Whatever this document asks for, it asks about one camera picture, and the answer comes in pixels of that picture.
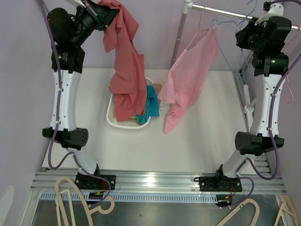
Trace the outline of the light pink t-shirt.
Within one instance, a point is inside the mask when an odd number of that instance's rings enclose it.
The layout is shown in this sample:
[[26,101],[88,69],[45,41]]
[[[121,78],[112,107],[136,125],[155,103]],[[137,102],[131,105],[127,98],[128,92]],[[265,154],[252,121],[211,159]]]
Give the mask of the light pink t-shirt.
[[170,106],[164,120],[165,134],[171,132],[185,111],[198,101],[206,75],[219,54],[216,40],[220,28],[214,26],[203,31],[205,35],[199,39],[197,32],[178,56],[158,94],[158,98]]

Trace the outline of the coral red t-shirt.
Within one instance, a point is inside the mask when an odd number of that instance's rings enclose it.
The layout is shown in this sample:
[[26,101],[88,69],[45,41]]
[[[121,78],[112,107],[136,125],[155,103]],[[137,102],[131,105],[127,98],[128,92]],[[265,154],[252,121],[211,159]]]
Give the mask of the coral red t-shirt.
[[144,114],[147,99],[144,55],[140,54],[133,44],[139,24],[117,0],[102,0],[98,4],[119,9],[118,15],[104,31],[103,46],[107,53],[115,50],[115,73],[109,90],[115,101],[116,119],[126,121]]

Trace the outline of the beige t-shirt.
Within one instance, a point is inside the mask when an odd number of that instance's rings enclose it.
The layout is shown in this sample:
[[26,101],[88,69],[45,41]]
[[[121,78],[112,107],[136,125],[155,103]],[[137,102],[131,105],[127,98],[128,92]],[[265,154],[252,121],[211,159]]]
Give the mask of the beige t-shirt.
[[[160,92],[160,90],[161,90],[161,88],[162,88],[162,85],[159,84],[159,83],[153,83],[152,86],[155,88],[156,93],[157,93],[157,95],[158,95],[158,93]],[[135,122],[135,123],[138,124],[138,122],[137,122],[135,116],[132,117],[132,118],[129,118],[127,121],[129,121],[129,122]]]

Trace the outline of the teal t-shirt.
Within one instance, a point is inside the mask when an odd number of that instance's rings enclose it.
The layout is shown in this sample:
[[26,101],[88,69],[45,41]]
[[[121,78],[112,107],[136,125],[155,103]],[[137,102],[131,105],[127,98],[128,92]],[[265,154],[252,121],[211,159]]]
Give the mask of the teal t-shirt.
[[136,115],[135,117],[139,125],[145,124],[150,117],[159,117],[158,97],[152,85],[147,85],[147,99],[144,114]]

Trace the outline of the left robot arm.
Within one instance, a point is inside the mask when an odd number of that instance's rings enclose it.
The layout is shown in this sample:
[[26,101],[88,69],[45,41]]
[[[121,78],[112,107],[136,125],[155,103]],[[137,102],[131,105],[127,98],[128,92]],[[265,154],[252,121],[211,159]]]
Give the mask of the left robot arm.
[[99,167],[83,148],[88,130],[76,124],[76,97],[83,71],[85,52],[82,44],[95,31],[105,31],[119,13],[119,9],[101,6],[91,0],[73,0],[74,15],[63,8],[46,11],[40,0],[40,9],[51,42],[52,70],[55,80],[54,108],[50,124],[42,135],[50,140],[48,165],[56,170],[67,157],[72,156],[80,175],[86,175],[85,184],[96,189],[101,184]]

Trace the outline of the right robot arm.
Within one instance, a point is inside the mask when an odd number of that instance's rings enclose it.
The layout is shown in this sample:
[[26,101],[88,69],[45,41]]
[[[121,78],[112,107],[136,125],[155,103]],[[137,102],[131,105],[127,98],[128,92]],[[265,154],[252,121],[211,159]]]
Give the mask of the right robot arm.
[[235,151],[215,173],[214,186],[226,190],[240,184],[239,171],[253,157],[270,151],[279,158],[284,145],[279,137],[278,109],[282,87],[288,73],[289,57],[282,52],[292,22],[282,16],[272,16],[256,24],[257,19],[236,33],[236,45],[253,53],[252,66],[257,82],[254,117],[249,132],[235,136]]

